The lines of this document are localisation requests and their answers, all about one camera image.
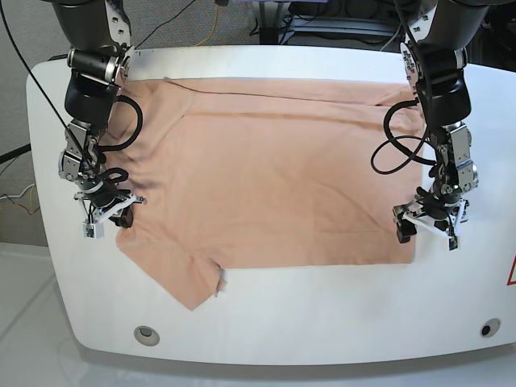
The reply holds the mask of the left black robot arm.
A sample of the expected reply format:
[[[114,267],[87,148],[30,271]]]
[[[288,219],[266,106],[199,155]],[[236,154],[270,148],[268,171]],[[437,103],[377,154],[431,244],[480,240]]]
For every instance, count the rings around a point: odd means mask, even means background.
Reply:
[[[466,219],[464,195],[478,185],[470,147],[472,135],[464,119],[471,102],[464,80],[466,47],[481,26],[491,1],[437,1],[408,20],[394,3],[406,37],[400,44],[413,100],[398,102],[384,117],[386,142],[410,162],[429,166],[431,187],[418,187],[414,198],[393,208],[397,238],[408,243],[418,229],[444,237],[450,250],[459,247],[459,227]],[[425,130],[410,150],[393,135],[390,121],[401,109],[419,107]]]

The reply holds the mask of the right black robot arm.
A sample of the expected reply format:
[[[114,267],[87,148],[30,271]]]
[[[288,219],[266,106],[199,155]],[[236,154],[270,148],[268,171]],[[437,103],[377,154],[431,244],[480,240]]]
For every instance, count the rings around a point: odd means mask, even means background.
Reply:
[[[130,146],[143,126],[141,108],[122,94],[135,51],[131,24],[121,1],[55,1],[52,6],[71,45],[64,108],[72,120],[65,129],[67,146],[60,156],[59,175],[77,185],[74,198],[85,216],[85,237],[96,239],[102,237],[106,221],[131,227],[132,205],[145,201],[119,187],[128,178],[126,170],[106,167],[106,154]],[[133,108],[136,128],[120,145],[102,145],[118,103]]]

